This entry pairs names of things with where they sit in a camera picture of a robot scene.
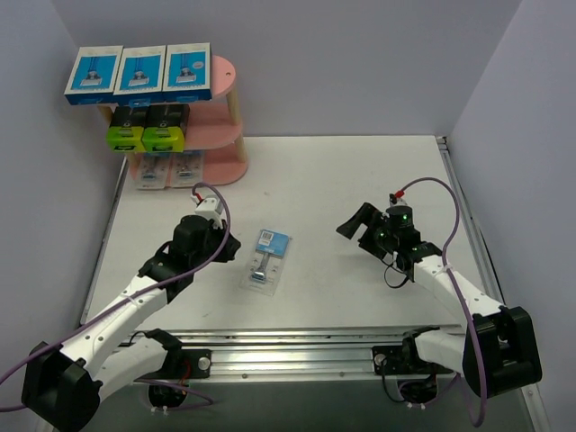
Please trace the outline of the white Gillette razor pack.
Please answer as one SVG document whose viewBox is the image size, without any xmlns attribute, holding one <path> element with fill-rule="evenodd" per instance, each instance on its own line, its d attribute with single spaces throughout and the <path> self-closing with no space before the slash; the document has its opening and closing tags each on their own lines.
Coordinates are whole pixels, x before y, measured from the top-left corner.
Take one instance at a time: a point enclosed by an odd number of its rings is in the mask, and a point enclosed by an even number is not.
<svg viewBox="0 0 576 432">
<path fill-rule="evenodd" d="M 190 188 L 203 180 L 204 153 L 194 150 L 175 153 L 172 157 L 170 183 L 172 188 Z"/>
</svg>

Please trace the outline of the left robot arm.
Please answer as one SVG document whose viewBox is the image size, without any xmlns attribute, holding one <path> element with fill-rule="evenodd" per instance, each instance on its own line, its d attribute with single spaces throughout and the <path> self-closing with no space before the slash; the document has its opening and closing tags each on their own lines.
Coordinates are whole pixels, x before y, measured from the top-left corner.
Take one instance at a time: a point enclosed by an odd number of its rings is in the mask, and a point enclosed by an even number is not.
<svg viewBox="0 0 576 432">
<path fill-rule="evenodd" d="M 175 375 L 181 347 L 164 330 L 134 345 L 119 344 L 149 316 L 160 311 L 211 262 L 233 260 L 240 247 L 227 220 L 184 216 L 173 237 L 149 258 L 129 285 L 70 338 L 38 344 L 26 365 L 21 401 L 59 431 L 79 431 L 102 401 L 141 376 Z"/>
</svg>

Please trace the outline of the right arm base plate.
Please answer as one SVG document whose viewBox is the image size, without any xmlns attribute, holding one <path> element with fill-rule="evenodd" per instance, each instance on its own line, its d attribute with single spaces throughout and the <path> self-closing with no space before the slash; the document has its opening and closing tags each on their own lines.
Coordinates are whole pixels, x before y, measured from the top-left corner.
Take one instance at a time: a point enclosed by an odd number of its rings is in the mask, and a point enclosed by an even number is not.
<svg viewBox="0 0 576 432">
<path fill-rule="evenodd" d="M 400 345 L 373 346 L 373 370 L 376 375 L 451 374 L 453 371 L 438 364 L 409 360 Z"/>
</svg>

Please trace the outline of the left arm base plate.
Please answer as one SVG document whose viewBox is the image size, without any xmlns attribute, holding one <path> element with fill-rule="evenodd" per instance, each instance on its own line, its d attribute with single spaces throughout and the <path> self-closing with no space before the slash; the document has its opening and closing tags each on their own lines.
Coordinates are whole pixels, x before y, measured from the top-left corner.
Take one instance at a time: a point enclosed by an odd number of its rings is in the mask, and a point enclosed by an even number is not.
<svg viewBox="0 0 576 432">
<path fill-rule="evenodd" d="M 211 375 L 212 351 L 205 348 L 183 349 L 176 365 L 176 377 L 180 380 L 207 379 Z"/>
</svg>

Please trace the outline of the blue Harry's razor box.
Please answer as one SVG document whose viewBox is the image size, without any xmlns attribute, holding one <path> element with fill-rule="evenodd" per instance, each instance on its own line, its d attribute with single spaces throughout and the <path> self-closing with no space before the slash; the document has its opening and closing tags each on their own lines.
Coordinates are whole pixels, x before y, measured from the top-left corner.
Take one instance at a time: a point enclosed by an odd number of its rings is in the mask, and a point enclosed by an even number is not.
<svg viewBox="0 0 576 432">
<path fill-rule="evenodd" d="M 209 42 L 166 46 L 162 94 L 169 103 L 189 104 L 212 99 Z"/>
<path fill-rule="evenodd" d="M 81 47 L 64 96 L 71 105 L 112 104 L 123 46 Z"/>
<path fill-rule="evenodd" d="M 149 106 L 164 102 L 162 94 L 166 45 L 125 48 L 113 100 L 119 106 Z"/>
</svg>

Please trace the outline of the clear blister razor pack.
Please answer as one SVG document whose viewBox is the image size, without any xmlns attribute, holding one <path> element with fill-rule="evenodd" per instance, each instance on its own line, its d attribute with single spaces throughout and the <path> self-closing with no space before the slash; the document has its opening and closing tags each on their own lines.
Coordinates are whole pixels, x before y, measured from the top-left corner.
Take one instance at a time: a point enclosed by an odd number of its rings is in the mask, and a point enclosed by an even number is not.
<svg viewBox="0 0 576 432">
<path fill-rule="evenodd" d="M 280 282 L 292 237 L 271 229 L 261 229 L 251 250 L 239 286 L 274 296 Z"/>
<path fill-rule="evenodd" d="M 135 184 L 139 190 L 163 190 L 170 172 L 168 156 L 144 155 L 137 168 Z"/>
</svg>

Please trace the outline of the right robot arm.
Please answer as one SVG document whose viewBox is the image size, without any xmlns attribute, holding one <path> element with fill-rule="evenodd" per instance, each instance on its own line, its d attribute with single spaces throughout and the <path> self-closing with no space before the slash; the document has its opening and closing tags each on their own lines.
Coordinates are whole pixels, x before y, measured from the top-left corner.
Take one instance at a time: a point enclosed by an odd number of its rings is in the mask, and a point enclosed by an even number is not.
<svg viewBox="0 0 576 432">
<path fill-rule="evenodd" d="M 434 326 L 407 332 L 399 351 L 405 368 L 440 366 L 459 373 L 477 396 L 487 398 L 541 381 L 528 312 L 492 299 L 455 271 L 438 246 L 422 239 L 411 207 L 395 204 L 379 211 L 365 202 L 337 233 L 351 239 L 361 226 L 366 230 L 358 246 L 379 260 L 390 257 L 392 268 L 428 291 L 464 332 L 453 335 Z"/>
</svg>

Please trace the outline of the black green razor box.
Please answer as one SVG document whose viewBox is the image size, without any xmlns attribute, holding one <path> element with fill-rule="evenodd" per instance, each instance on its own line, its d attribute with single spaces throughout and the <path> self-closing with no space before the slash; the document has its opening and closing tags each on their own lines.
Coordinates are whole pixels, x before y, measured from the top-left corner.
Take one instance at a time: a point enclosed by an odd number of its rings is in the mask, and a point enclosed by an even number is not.
<svg viewBox="0 0 576 432">
<path fill-rule="evenodd" d="M 181 153 L 190 115 L 188 104 L 160 104 L 148 108 L 142 143 L 148 153 Z"/>
<path fill-rule="evenodd" d="M 142 153 L 145 147 L 142 142 L 146 126 L 148 107 L 118 106 L 106 133 L 106 142 L 114 152 Z"/>
</svg>

